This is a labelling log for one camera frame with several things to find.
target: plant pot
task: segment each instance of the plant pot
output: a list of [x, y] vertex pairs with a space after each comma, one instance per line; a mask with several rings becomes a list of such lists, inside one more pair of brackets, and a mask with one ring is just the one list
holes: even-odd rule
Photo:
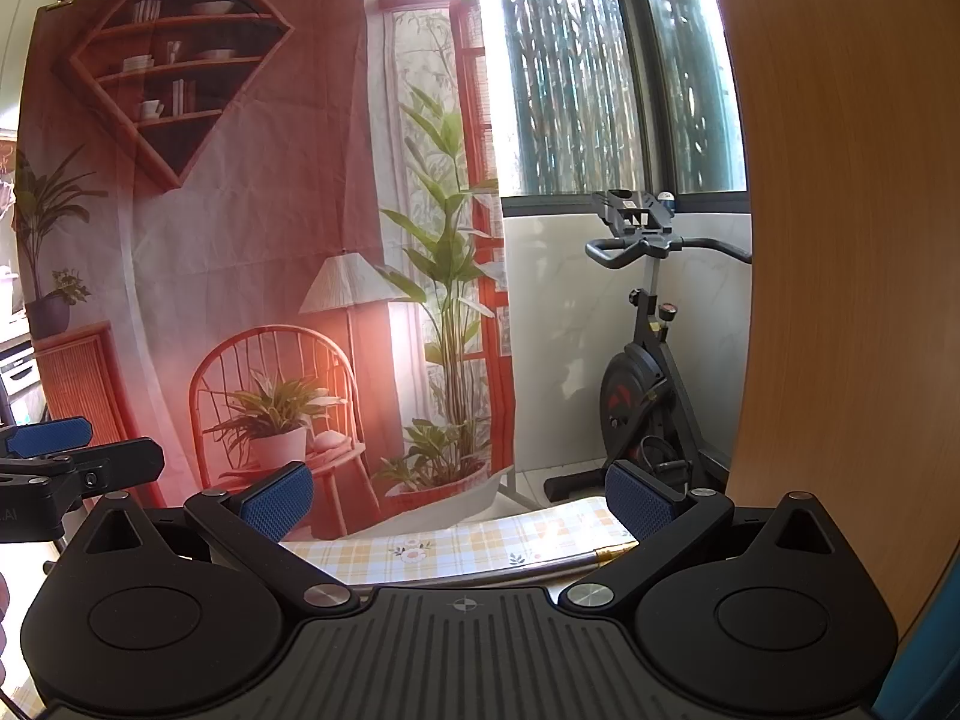
[[485, 461], [476, 471], [456, 482], [450, 482], [448, 485], [440, 485], [438, 488], [429, 488], [429, 490], [407, 490], [403, 484], [394, 485], [383, 497], [381, 511], [384, 519], [394, 517], [402, 512], [411, 512], [413, 509], [419, 509], [428, 503], [442, 501], [450, 498], [451, 495], [463, 493], [465, 490], [482, 485], [490, 478], [490, 462]]
[[49, 338], [64, 332], [70, 325], [70, 304], [60, 293], [43, 295], [24, 306], [27, 321], [30, 322], [30, 335], [34, 338]]
[[261, 469], [276, 470], [291, 460], [306, 459], [306, 428], [299, 427], [279, 436], [250, 440], [250, 462]]

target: bowl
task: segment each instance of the bowl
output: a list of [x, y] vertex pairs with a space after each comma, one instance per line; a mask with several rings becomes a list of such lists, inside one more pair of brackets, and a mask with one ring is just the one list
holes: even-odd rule
[[210, 49], [206, 52], [200, 52], [198, 59], [232, 59], [237, 56], [237, 49]]
[[190, 6], [190, 10], [196, 16], [222, 16], [224, 13], [229, 13], [234, 4], [236, 3], [233, 0], [197, 2]]

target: printed backdrop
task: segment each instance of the printed backdrop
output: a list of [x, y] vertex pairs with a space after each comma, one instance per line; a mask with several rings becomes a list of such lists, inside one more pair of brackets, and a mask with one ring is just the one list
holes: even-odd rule
[[41, 10], [14, 228], [52, 415], [159, 442], [167, 506], [306, 461], [294, 538], [510, 466], [483, 53], [471, 1]]

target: white marble wall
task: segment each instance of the white marble wall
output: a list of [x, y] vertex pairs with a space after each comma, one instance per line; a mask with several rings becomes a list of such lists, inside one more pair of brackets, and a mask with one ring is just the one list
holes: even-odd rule
[[627, 294], [646, 266], [607, 271], [584, 254], [604, 237], [595, 215], [507, 218], [518, 470], [601, 457], [598, 397], [608, 360], [630, 341]]
[[[608, 360], [632, 338], [627, 294], [649, 283], [648, 265], [607, 271], [584, 254], [604, 237], [595, 215], [508, 218], [511, 345], [517, 394], [518, 470], [603, 456], [598, 416]], [[685, 235], [750, 247], [748, 215], [682, 215]], [[736, 435], [750, 322], [750, 268], [711, 251], [661, 266], [661, 298], [680, 307], [671, 347], [704, 437], [730, 451]]]
[[[752, 250], [749, 214], [680, 214], [684, 236]], [[743, 399], [752, 267], [718, 251], [683, 250], [659, 271], [659, 299], [680, 311], [667, 339], [704, 439], [733, 453]]]

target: cup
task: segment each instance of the cup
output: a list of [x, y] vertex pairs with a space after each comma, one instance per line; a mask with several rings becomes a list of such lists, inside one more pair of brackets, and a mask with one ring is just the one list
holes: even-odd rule
[[143, 100], [139, 108], [141, 122], [149, 122], [150, 119], [159, 119], [163, 113], [163, 103], [159, 100]]

